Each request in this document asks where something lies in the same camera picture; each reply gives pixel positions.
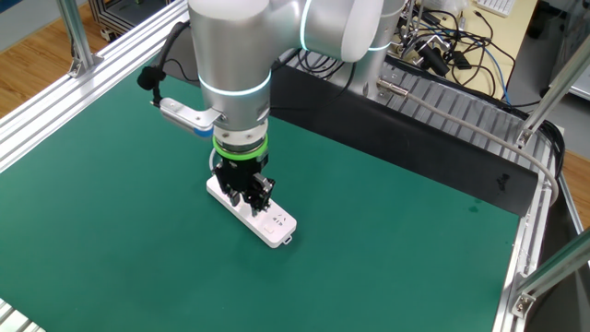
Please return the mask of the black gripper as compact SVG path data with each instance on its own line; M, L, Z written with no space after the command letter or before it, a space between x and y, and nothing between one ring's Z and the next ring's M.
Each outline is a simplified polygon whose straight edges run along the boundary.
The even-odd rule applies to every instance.
M248 160L231 160L221 158L221 162L213 169L222 193L236 207L241 199L240 192L244 192L244 201L251 207L252 215L256 217L260 212L270 207L270 197L276 181L262 175L262 170L268 163L267 155Z

